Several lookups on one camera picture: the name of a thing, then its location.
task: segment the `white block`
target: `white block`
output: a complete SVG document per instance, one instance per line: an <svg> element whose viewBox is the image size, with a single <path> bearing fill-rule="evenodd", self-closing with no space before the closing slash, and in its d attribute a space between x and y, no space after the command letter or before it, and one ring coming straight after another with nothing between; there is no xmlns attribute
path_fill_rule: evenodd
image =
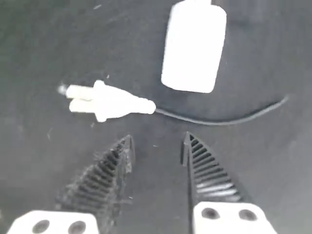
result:
<svg viewBox="0 0 312 234"><path fill-rule="evenodd" d="M210 93L215 86L226 13L209 0L185 0L171 9L161 82L175 90Z"/></svg>

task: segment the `dark gray table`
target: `dark gray table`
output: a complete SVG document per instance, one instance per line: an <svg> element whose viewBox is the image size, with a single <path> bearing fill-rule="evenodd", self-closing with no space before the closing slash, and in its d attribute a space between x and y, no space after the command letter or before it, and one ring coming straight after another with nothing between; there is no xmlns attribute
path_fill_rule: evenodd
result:
<svg viewBox="0 0 312 234"><path fill-rule="evenodd" d="M119 232L187 233L189 130L212 146L280 234L312 223L312 2L276 0L257 26L229 25L215 90L160 83L173 0L3 0L0 3L0 210L10 223L50 209L56 191L118 138L132 134L137 164ZM159 115L95 123L73 115L56 92L96 79L198 117L237 117L290 94L281 109L232 127L202 127Z"/></svg>

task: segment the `black cable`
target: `black cable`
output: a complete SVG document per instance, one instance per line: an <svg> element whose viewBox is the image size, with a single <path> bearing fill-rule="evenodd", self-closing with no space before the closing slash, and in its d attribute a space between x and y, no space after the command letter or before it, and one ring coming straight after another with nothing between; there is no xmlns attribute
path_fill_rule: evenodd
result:
<svg viewBox="0 0 312 234"><path fill-rule="evenodd" d="M267 107L264 107L260 110L256 110L252 112L251 114L245 115L243 117L237 118L237 119L230 119L230 120L200 120L200 119L195 119L191 117L185 117L181 115L177 115L171 112L168 112L166 110L163 110L161 108L156 108L155 112L162 114L164 116L169 116L172 118L180 119L182 121L190 122L190 123L196 123L196 124L201 124L201 125L206 125L206 126L228 126L228 125L235 125L235 124L240 124L240 123L245 123L249 122L251 120L254 120L258 117L261 117L268 112L271 112L273 110L276 110L277 108L281 107L283 104L285 104L289 100L289 97L286 96L282 100L278 102L274 102L270 104Z"/></svg>

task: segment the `screw hole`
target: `screw hole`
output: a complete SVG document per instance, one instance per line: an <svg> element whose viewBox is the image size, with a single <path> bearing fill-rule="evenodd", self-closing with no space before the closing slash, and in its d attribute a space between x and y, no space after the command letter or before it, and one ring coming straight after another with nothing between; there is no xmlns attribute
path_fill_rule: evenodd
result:
<svg viewBox="0 0 312 234"><path fill-rule="evenodd" d="M239 217L247 221L256 221L258 219L255 213L250 210L241 210Z"/></svg>
<svg viewBox="0 0 312 234"><path fill-rule="evenodd" d="M218 219L220 218L220 215L219 213L212 209L212 208L206 208L204 209L202 212L201 212L201 215L204 217L204 218L208 218L208 219Z"/></svg>
<svg viewBox="0 0 312 234"><path fill-rule="evenodd" d="M72 223L68 229L69 234L83 234L86 230L86 224L82 221Z"/></svg>
<svg viewBox="0 0 312 234"><path fill-rule="evenodd" d="M35 226L33 227L33 233L34 234L43 233L48 229L49 226L50 226L49 220L41 220L38 223L36 223Z"/></svg>

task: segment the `power cord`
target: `power cord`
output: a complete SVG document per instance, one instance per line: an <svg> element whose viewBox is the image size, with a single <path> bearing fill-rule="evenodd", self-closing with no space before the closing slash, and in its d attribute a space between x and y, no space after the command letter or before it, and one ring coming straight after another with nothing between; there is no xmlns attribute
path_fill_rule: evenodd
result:
<svg viewBox="0 0 312 234"><path fill-rule="evenodd" d="M151 100L137 97L125 90L106 85L102 80L97 80L93 87L80 85L60 86L58 92L72 99L69 105L71 112L94 113L98 122L105 122L108 118L119 118L130 113L153 114L158 113L185 122L206 126L228 126L249 122L276 110L285 104L289 97L286 96L260 110L253 111L243 117L230 120L205 120L174 114L171 111L157 108Z"/></svg>
<svg viewBox="0 0 312 234"><path fill-rule="evenodd" d="M204 119L197 119L197 118L191 118L191 117L186 117L182 116L179 114L174 114L170 111L166 111L162 108L156 108L155 112L164 116L168 116L171 118L179 119L185 122L190 122L190 123L195 123L195 124L200 124L200 125L206 125L206 126L229 126L229 125L235 125L235 124L240 124L240 123L245 123L249 122L251 120L254 120L256 118L259 118L268 112L271 112L273 110L278 109L281 107L283 104L285 104L289 100L289 97L286 96L282 100L278 102L271 103L267 107L264 107L262 109L256 110L250 114L244 115L240 118L236 119L230 119L230 120L204 120Z"/></svg>

